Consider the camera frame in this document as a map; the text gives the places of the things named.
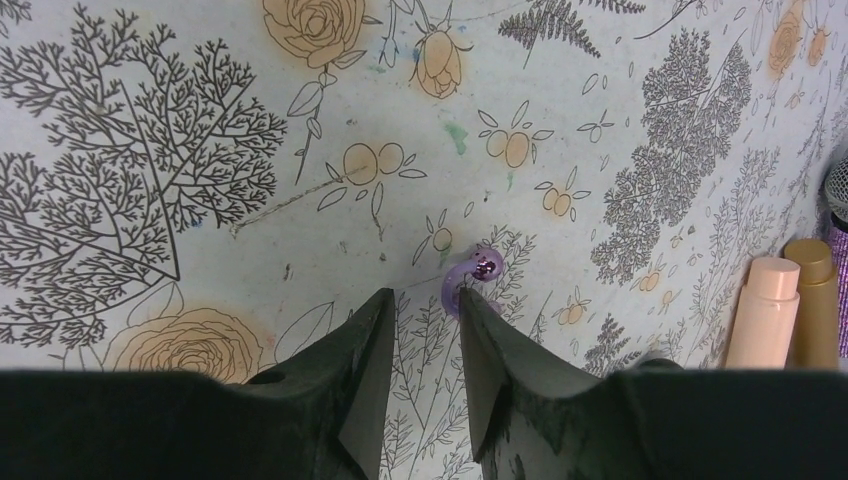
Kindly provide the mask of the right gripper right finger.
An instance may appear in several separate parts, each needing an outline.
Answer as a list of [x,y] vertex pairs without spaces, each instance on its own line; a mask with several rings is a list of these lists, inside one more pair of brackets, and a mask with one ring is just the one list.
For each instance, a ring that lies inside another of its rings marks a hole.
[[843,479],[847,377],[687,370],[649,360],[604,378],[459,294],[473,458],[487,479]]

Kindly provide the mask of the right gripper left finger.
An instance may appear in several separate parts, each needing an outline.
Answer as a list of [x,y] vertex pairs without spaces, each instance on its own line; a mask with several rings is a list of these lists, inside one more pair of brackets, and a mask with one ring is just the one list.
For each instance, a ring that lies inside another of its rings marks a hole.
[[1,375],[5,479],[375,479],[395,294],[246,383],[189,372]]

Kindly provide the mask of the purple earbuds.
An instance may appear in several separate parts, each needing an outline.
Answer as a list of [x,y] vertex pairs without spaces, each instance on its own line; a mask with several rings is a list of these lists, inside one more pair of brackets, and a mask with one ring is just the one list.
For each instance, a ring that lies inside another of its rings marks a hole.
[[502,254],[493,248],[478,248],[466,260],[455,264],[444,276],[441,303],[446,314],[459,316],[460,286],[469,279],[488,283],[498,279],[505,269]]

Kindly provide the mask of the pink microphone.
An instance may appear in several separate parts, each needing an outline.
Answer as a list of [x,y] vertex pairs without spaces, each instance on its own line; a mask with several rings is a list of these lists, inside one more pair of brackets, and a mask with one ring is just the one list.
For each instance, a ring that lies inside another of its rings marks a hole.
[[799,305],[800,266],[784,258],[751,262],[740,291],[724,367],[785,367]]

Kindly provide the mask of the floral patterned table mat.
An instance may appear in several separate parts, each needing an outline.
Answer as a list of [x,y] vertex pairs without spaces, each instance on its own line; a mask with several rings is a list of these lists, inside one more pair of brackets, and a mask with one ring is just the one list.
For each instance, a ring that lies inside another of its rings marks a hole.
[[843,1],[5,1],[1,366],[242,383],[380,287],[384,479],[473,479],[447,271],[603,376],[714,367],[825,221]]

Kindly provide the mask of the gold microphone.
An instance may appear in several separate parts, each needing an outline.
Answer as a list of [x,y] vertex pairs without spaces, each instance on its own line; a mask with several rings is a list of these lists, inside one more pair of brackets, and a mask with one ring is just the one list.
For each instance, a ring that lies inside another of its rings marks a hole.
[[789,365],[838,370],[838,285],[831,248],[822,240],[798,239],[786,245],[784,257],[800,266]]

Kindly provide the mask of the purple glitter microphone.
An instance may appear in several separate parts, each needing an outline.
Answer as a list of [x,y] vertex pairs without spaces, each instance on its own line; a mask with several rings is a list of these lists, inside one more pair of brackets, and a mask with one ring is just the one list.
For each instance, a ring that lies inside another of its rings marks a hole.
[[847,158],[833,165],[824,180],[830,226],[827,243],[837,270],[838,351],[847,358]]

